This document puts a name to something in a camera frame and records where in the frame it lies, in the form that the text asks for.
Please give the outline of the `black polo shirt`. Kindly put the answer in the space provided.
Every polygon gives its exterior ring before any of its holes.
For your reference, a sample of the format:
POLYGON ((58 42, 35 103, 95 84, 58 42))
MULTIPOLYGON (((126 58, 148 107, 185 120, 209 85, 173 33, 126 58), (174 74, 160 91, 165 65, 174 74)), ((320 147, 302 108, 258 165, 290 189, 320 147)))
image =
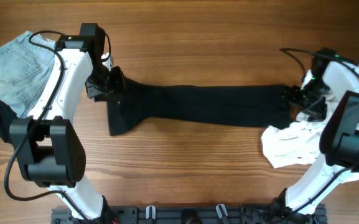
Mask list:
POLYGON ((111 136, 149 117, 229 126, 286 128, 292 119, 285 85, 155 86, 126 79, 126 89, 107 102, 111 136))

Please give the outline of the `white t-shirt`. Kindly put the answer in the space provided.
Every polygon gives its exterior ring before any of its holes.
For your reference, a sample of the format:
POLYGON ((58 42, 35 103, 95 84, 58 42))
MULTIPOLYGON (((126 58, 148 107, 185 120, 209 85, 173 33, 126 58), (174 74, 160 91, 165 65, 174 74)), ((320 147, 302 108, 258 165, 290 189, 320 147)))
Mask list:
POLYGON ((323 121, 308 121, 300 112, 288 128, 268 126, 261 136, 263 154, 274 168, 293 164, 313 164, 320 154, 322 131, 347 90, 359 93, 359 79, 343 65, 330 62, 322 77, 330 90, 326 97, 327 114, 323 121))

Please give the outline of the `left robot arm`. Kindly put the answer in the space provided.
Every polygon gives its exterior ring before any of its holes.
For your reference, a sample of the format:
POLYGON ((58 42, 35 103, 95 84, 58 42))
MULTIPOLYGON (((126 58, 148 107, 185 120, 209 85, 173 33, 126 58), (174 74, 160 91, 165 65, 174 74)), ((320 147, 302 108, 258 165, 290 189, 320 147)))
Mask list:
POLYGON ((4 190, 17 201, 57 194, 69 207, 73 223, 118 223, 104 196, 85 176, 85 150, 73 128, 82 90, 93 101, 106 101, 126 88, 119 67, 103 56, 108 34, 96 23, 83 23, 77 35, 59 33, 55 64, 49 80, 28 116, 9 128, 14 152, 4 174, 4 190), (47 191, 31 197, 14 195, 9 187, 13 163, 24 180, 47 191))

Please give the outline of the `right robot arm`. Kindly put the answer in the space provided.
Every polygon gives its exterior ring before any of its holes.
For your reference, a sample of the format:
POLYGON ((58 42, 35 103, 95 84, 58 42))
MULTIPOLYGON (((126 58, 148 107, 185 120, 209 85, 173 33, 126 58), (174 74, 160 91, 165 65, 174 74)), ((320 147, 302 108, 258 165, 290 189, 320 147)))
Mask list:
MULTIPOLYGON (((359 73, 337 54, 312 52, 313 63, 334 63, 359 82, 359 73)), ((318 204, 337 185, 359 174, 359 93, 347 90, 319 140, 320 154, 294 185, 284 189, 270 205, 273 223, 305 223, 318 204)))

